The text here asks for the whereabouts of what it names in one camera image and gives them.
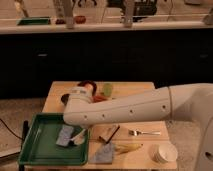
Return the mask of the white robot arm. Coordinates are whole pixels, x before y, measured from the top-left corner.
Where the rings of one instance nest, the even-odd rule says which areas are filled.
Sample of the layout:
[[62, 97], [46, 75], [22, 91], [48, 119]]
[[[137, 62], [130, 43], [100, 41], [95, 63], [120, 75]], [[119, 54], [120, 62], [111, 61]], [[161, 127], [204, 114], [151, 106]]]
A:
[[97, 103], [89, 90], [73, 87], [63, 113], [65, 123], [80, 126], [167, 119], [199, 123], [201, 140], [194, 171], [213, 171], [212, 83], [162, 87]]

